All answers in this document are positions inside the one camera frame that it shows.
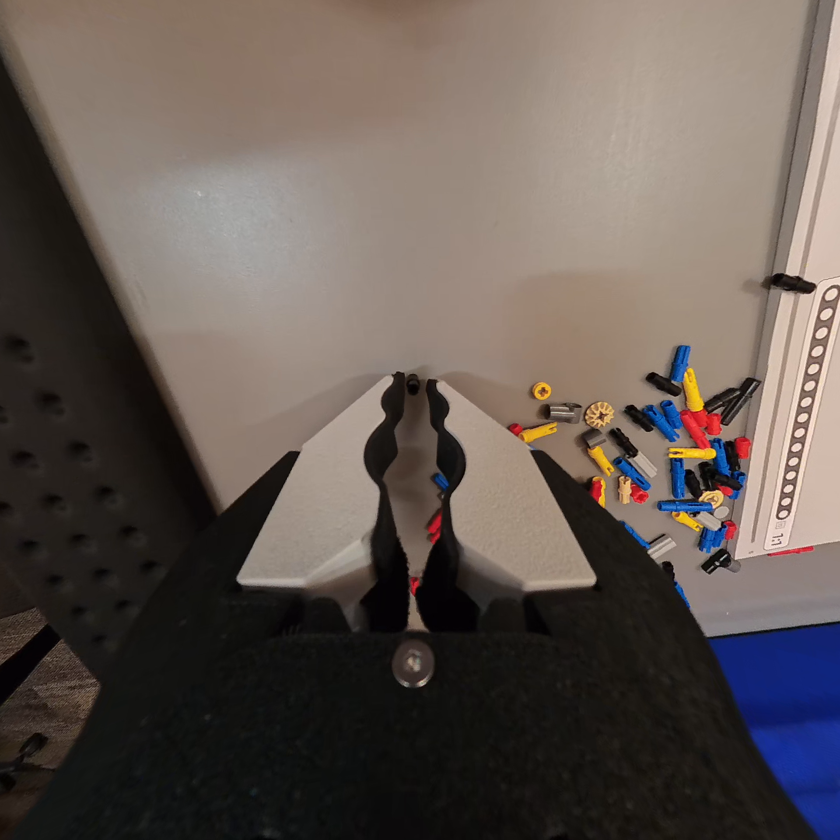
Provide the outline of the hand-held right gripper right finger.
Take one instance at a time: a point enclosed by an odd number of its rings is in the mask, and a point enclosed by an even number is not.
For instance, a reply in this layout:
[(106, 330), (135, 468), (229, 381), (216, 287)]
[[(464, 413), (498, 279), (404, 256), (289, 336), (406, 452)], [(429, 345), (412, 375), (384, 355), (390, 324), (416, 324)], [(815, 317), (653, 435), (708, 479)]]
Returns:
[(440, 380), (426, 384), (446, 487), (423, 606), (589, 589), (596, 575), (530, 447)]

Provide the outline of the pile of small lego pieces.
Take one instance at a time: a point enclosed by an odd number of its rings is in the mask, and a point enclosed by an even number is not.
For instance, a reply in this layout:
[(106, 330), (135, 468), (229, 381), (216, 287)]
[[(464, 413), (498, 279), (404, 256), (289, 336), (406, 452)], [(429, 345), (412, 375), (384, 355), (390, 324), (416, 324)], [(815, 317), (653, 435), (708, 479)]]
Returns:
[[(708, 575), (719, 571), (736, 574), (742, 570), (742, 562), (734, 553), (739, 525), (732, 518), (732, 503), (747, 484), (743, 463), (751, 457), (752, 441), (722, 434), (750, 404), (762, 382), (749, 377), (704, 399), (690, 354), (690, 346), (680, 345), (666, 376), (652, 372), (646, 377), (669, 399), (644, 406), (628, 404), (622, 415), (668, 443), (663, 456), (668, 497), (655, 506), (672, 522), (692, 531), (696, 548), (703, 554), (699, 570)], [(609, 402), (551, 404), (552, 393), (551, 385), (544, 381), (532, 387), (532, 397), (545, 404), (544, 421), (531, 426), (512, 423), (507, 427), (511, 435), (537, 454), (537, 444), (555, 435), (561, 425), (583, 425), (580, 441), (596, 471), (584, 484), (588, 497), (599, 508), (607, 507), (611, 490), (621, 506), (648, 503), (659, 469), (616, 425), (614, 406)]]

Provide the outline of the black chair frame bar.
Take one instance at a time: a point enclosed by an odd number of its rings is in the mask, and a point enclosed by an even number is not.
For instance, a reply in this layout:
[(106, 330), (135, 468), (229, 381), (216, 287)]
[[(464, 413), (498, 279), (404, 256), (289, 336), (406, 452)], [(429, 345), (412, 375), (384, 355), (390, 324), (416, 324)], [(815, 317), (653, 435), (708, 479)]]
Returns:
[(1, 664), (1, 705), (23, 685), (59, 641), (60, 635), (46, 624)]

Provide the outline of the blue plastic bin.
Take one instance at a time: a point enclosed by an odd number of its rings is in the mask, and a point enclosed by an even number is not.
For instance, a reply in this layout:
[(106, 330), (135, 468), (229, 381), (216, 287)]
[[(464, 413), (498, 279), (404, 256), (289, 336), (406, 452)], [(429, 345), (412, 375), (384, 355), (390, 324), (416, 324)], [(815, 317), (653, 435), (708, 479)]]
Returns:
[(752, 739), (818, 837), (839, 838), (839, 624), (710, 640)]

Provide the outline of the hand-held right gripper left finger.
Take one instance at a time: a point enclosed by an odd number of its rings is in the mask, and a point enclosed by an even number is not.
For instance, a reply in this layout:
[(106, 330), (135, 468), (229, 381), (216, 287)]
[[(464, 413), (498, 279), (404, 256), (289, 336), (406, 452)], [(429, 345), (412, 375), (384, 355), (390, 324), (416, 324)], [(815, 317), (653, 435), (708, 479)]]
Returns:
[(407, 625), (407, 558), (385, 474), (406, 375), (386, 376), (297, 454), (237, 575), (244, 590), (336, 602), (354, 631)]

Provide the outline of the lego instruction booklet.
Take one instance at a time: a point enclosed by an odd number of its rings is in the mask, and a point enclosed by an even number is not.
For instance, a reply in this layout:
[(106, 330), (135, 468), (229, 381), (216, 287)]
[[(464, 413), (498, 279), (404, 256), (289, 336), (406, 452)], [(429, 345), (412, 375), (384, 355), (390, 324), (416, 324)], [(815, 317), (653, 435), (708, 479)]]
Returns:
[(817, 2), (752, 399), (738, 560), (837, 543), (839, 479), (839, 4)]

